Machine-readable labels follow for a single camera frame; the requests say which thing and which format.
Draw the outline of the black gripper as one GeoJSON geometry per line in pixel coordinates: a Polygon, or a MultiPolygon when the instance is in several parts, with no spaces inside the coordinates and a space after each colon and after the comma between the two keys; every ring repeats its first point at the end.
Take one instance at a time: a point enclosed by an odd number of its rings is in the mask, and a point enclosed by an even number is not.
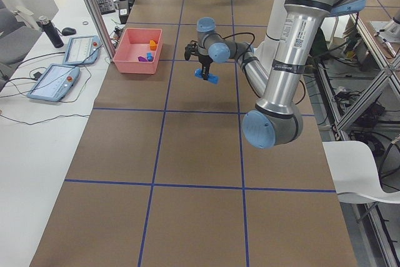
{"type": "Polygon", "coordinates": [[[198,60],[202,65],[202,70],[201,70],[202,79],[208,80],[209,69],[211,67],[211,64],[213,63],[213,60],[208,55],[203,55],[203,54],[198,55],[198,60]]]}

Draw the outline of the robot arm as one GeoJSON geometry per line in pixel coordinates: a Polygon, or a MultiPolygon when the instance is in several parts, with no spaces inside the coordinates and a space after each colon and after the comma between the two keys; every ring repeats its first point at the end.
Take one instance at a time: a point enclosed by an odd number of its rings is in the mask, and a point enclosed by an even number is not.
{"type": "Polygon", "coordinates": [[[361,11],[366,0],[274,0],[268,34],[259,49],[228,41],[216,32],[213,18],[197,22],[194,54],[202,64],[197,75],[209,77],[210,64],[235,60],[257,95],[254,110],[242,121],[247,141],[256,148],[271,148],[294,141],[303,119],[294,94],[323,20],[361,11]]]}

